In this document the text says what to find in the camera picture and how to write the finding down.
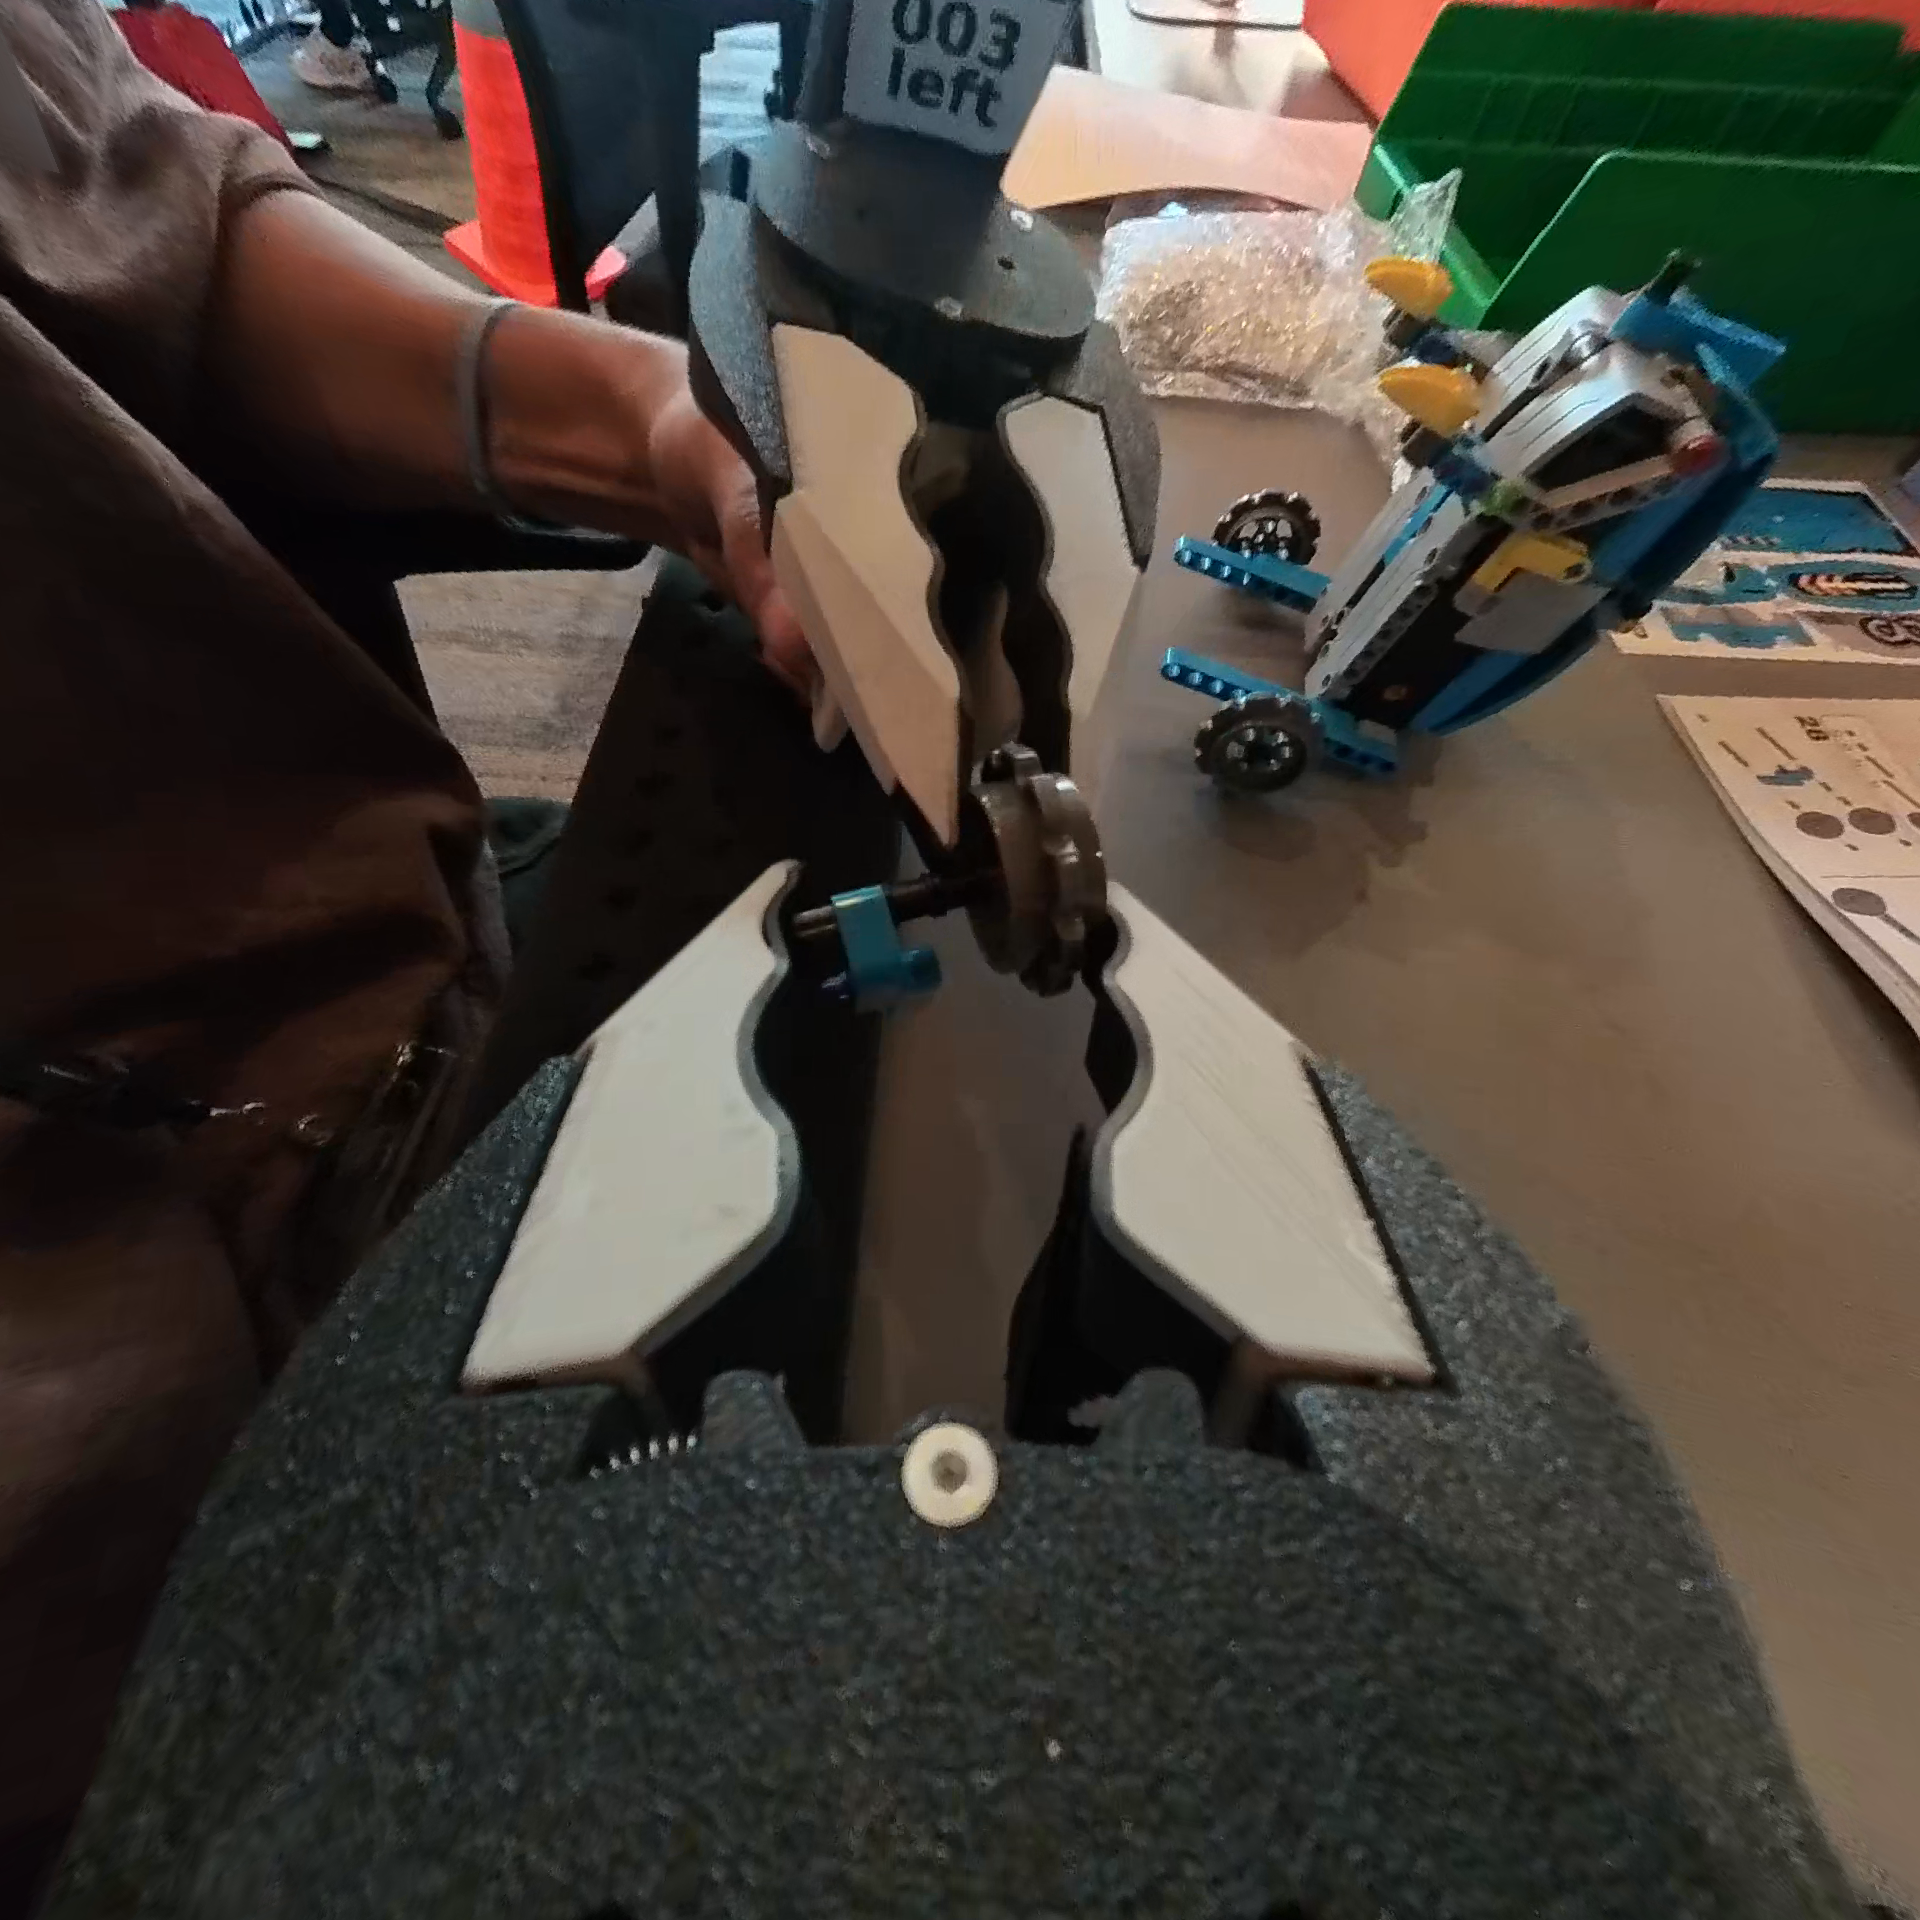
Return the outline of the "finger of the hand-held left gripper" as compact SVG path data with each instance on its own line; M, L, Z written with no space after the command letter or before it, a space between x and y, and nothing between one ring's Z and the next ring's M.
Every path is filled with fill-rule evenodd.
M1125 642L1125 515L1103 417L1028 397L974 429L959 527L967 763L1022 744L1046 772L1090 765Z
M771 563L813 660L813 738L855 741L918 847L956 852L1001 737L1001 590L949 633L947 562L922 515L959 502L964 441L846 337L773 324L771 354L789 462Z

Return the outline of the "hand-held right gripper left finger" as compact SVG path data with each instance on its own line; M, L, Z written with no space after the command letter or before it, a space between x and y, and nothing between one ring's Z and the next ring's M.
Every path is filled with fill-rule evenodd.
M795 1124L757 1063L785 983L789 858L575 1051L580 1067L459 1371L470 1397L653 1387L653 1357L797 1212Z

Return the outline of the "blue toy beam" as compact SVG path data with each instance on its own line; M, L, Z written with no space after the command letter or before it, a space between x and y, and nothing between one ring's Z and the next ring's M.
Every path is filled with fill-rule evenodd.
M938 953L902 941L889 898L876 884L832 895L828 930L842 963L822 982L822 993L855 1014L894 1014L944 983Z

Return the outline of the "grey toy gear wheel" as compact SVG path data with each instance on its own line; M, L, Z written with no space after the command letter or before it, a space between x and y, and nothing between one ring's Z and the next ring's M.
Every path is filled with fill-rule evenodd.
M962 806L974 936L990 972L1068 993L1109 922L1108 861L1080 785L1020 741L995 746Z

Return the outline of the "person's left forearm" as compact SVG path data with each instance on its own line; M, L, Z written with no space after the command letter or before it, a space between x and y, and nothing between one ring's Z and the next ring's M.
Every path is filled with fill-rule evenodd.
M261 198L222 234L211 379L233 427L313 487L380 504L486 508L466 489L451 355L481 297L337 208ZM489 450L524 522L671 536L644 436L659 344L517 303L486 354Z

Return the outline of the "grey desk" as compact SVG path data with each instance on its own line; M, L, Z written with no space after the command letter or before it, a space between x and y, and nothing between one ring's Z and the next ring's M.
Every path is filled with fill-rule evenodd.
M1120 883L1352 1069L1579 1315L1657 1428L1822 1816L1914 1908L1914 1036L1748 849L1604 646L1390 783L1235 804L1166 646L1283 677L1283 628L1169 562L1285 487L1347 552L1353 427L1158 400L1158 552L1103 699Z

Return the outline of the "person's left hand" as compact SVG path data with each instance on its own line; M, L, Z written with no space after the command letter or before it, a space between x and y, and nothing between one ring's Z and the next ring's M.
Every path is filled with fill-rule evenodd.
M820 673L771 563L757 474L702 413L687 349L659 349L659 375L644 436L659 515L678 552L746 616L760 663L810 710Z

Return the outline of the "tan cardboard sheet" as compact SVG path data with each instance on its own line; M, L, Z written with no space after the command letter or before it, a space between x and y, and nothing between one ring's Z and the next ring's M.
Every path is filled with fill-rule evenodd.
M1031 209L1187 190L1329 209L1353 195L1372 149L1360 124L1226 109L1058 65L1001 192Z

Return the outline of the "black office chair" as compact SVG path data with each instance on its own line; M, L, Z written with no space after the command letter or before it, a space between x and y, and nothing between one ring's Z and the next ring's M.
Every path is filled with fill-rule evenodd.
M813 4L501 3L540 181L559 303L684 338L703 203L737 198L746 146L702 158L702 62L723 32L773 27L767 112L795 109Z

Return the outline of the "grey wristband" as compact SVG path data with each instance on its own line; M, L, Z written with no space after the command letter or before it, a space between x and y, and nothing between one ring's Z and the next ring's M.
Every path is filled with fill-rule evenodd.
M486 354L498 324L517 308L511 300L476 303L451 355L451 406L459 429L466 489L506 529L522 529L522 517L493 480L489 450Z

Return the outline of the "red plastic bin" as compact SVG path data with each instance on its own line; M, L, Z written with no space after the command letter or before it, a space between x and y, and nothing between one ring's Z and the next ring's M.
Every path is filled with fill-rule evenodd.
M1918 3L1560 3L1561 11L1867 20L1899 27L1918 50ZM1329 71L1378 122L1445 3L1305 3L1301 29Z

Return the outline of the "blue grey brick toy vehicle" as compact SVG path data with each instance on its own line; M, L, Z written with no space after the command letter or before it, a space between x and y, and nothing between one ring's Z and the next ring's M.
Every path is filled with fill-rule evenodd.
M1638 621L1725 532L1778 458L1751 389L1781 340L1710 311L1672 253L1629 295L1591 286L1494 358L1444 321L1440 261L1382 254L1377 390L1400 413L1405 481L1332 570L1301 494L1235 500L1173 563L1305 621L1305 684L1172 647L1169 684L1214 701L1203 778L1277 793L1318 765L1388 778L1556 680Z

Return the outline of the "building instruction booklet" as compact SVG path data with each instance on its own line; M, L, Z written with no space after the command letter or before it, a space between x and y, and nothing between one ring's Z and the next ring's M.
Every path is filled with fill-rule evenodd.
M1657 707L1765 870L1918 1029L1918 701Z

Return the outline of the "green plastic bin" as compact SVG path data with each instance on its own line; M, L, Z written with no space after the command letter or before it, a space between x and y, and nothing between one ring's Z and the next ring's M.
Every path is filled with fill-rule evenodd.
M1914 85L1893 20L1449 4L1356 200L1386 219L1457 175L1463 329L1523 333L1682 254L1694 302L1785 344L1757 380L1781 429L1912 437Z

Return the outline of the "blue white sticker sheet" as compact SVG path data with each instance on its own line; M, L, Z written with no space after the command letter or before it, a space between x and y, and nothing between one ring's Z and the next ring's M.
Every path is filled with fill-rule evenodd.
M1769 480L1617 633L1649 660L1918 660L1918 541L1860 481Z

